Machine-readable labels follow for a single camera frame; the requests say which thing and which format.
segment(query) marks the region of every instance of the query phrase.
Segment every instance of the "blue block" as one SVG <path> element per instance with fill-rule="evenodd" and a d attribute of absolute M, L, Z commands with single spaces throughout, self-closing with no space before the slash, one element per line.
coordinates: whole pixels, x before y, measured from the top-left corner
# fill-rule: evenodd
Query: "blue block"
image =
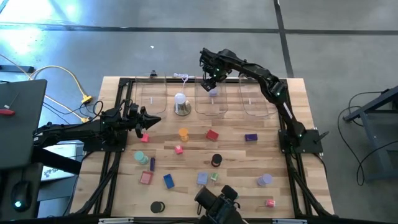
<path fill-rule="evenodd" d="M 171 174 L 167 174 L 163 177 L 167 189 L 174 187 L 174 182 Z"/>
<path fill-rule="evenodd" d="M 154 157 L 152 157 L 152 158 L 150 159 L 149 170 L 152 171 L 152 172 L 155 172 L 155 158 L 154 158 Z"/>
<path fill-rule="evenodd" d="M 257 134 L 245 134 L 244 138 L 246 141 L 257 141 Z"/>
<path fill-rule="evenodd" d="M 207 184 L 207 172 L 199 172 L 197 184 L 206 185 Z"/>

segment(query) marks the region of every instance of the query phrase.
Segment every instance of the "pink block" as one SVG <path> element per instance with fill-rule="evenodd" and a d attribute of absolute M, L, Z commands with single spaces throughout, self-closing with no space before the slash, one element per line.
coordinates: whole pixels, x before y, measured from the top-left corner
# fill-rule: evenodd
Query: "pink block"
<path fill-rule="evenodd" d="M 141 179 L 139 180 L 139 182 L 142 184 L 150 184 L 153 175 L 154 174 L 152 172 L 142 171 Z"/>
<path fill-rule="evenodd" d="M 174 150 L 177 155 L 182 154 L 182 146 L 175 146 Z"/>
<path fill-rule="evenodd" d="M 143 134 L 143 137 L 141 138 L 142 142 L 148 142 L 149 141 L 149 135 L 148 134 Z"/>

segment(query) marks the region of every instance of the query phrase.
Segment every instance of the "white cable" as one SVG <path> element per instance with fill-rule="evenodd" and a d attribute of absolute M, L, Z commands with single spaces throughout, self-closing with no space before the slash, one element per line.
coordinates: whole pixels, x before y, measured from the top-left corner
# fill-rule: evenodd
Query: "white cable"
<path fill-rule="evenodd" d="M 77 79 L 75 78 L 75 75 L 72 74 L 72 72 L 69 71 L 69 70 L 67 70 L 66 68 L 59 67 L 59 66 L 56 66 L 56 65 L 49 65 L 49 66 L 46 66 L 46 67 L 43 67 L 43 68 L 40 68 L 40 69 L 36 70 L 36 71 L 35 71 L 34 73 L 32 73 L 31 75 L 28 75 L 28 73 L 26 73 L 26 72 L 25 72 L 20 66 L 18 66 L 15 62 L 13 62 L 12 60 L 8 59 L 6 56 L 4 56 L 4 55 L 2 55 L 2 54 L 0 54 L 0 56 L 3 57 L 4 59 L 6 59 L 7 61 L 11 62 L 11 63 L 12 63 L 13 65 L 15 65 L 21 72 L 23 72 L 25 75 L 27 75 L 27 76 L 28 76 L 28 80 L 33 80 L 32 77 L 33 77 L 34 75 L 38 74 L 40 71 L 42 71 L 42 70 L 44 70 L 44 69 L 46 69 L 46 68 L 60 68 L 60 69 L 63 69 L 64 71 L 68 72 L 71 76 L 74 77 L 76 83 L 78 84 L 79 89 L 81 90 L 81 93 L 83 94 L 83 96 L 85 95 L 84 92 L 83 92 L 83 90 L 80 88 L 80 84 L 78 83 Z M 57 100 L 55 100 L 55 99 L 53 99 L 53 98 L 51 98 L 51 97 L 49 97 L 49 96 L 47 96 L 47 95 L 45 95 L 45 97 L 46 97 L 47 99 L 51 100 L 52 102 L 54 102 L 54 103 L 60 105 L 61 107 L 65 108 L 67 111 L 72 112 L 76 117 L 78 117 L 78 118 L 81 119 L 82 121 L 85 119 L 85 118 L 82 118 L 81 116 L 79 116 L 78 114 L 76 114 L 75 112 L 73 112 L 71 109 L 69 109 L 69 108 L 66 107 L 65 105 L 59 103 Z"/>

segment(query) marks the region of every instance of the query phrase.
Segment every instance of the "concrete floor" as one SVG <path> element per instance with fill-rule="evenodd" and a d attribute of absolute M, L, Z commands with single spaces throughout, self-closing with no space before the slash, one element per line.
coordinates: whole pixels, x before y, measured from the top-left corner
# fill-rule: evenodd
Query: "concrete floor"
<path fill-rule="evenodd" d="M 398 2 L 393 0 L 280 0 L 280 8 L 286 29 L 398 29 Z M 0 21 L 116 27 L 278 28 L 273 0 L 13 0 L 0 14 Z M 294 77 L 305 79 L 314 122 L 320 131 L 330 131 L 323 140 L 324 161 L 336 214 L 396 222 L 398 181 L 380 180 L 357 186 L 358 165 L 338 135 L 336 120 L 356 93 L 383 91 L 398 84 L 397 36 L 289 34 L 287 43 Z M 279 77 L 287 76 L 279 34 L 0 29 L 2 54 L 20 65 L 64 66 L 77 75 L 87 93 L 95 96 L 105 75 L 137 75 L 153 69 L 168 74 L 201 75 L 198 59 L 202 47 L 213 51 L 229 48 Z M 66 73 L 50 69 L 42 72 L 40 78 L 49 81 L 48 95 L 70 108 L 79 107 L 81 95 Z M 25 80 L 25 76 L 0 73 L 0 80 Z M 360 96 L 353 104 L 361 105 L 372 97 L 375 95 Z M 71 123 L 79 122 L 73 115 L 64 118 Z M 44 109 L 40 125 L 47 121 L 63 122 Z M 341 126 L 354 151 L 363 158 L 369 151 L 364 131 L 353 124 Z M 365 171 L 371 170 L 371 163 L 365 164 Z M 73 185 L 72 180 L 66 181 L 69 188 L 60 190 L 64 195 Z M 66 202 L 46 201 L 39 215 L 60 215 Z"/>

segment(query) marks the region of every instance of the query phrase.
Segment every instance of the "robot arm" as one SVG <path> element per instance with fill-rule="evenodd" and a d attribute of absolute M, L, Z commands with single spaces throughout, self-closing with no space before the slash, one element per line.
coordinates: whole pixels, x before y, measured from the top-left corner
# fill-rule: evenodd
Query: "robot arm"
<path fill-rule="evenodd" d="M 213 53 L 206 48 L 200 52 L 200 65 L 210 78 L 202 82 L 202 87 L 210 91 L 216 87 L 216 83 L 225 80 L 232 70 L 239 72 L 248 78 L 255 79 L 261 88 L 261 93 L 266 99 L 274 104 L 287 127 L 287 139 L 293 146 L 300 145 L 306 130 L 301 122 L 298 122 L 289 104 L 286 103 L 287 86 L 278 77 L 271 74 L 268 69 L 255 63 L 247 63 L 241 60 L 236 54 L 228 49 Z"/>
<path fill-rule="evenodd" d="M 34 134 L 35 147 L 52 146 L 60 141 L 81 140 L 88 143 L 85 151 L 107 151 L 107 146 L 118 145 L 126 137 L 126 131 L 135 129 L 137 137 L 142 138 L 142 129 L 149 129 L 161 118 L 148 115 L 145 107 L 138 111 L 138 105 L 129 105 L 128 113 L 122 118 L 120 106 L 104 111 L 99 119 L 84 124 L 47 124 Z"/>

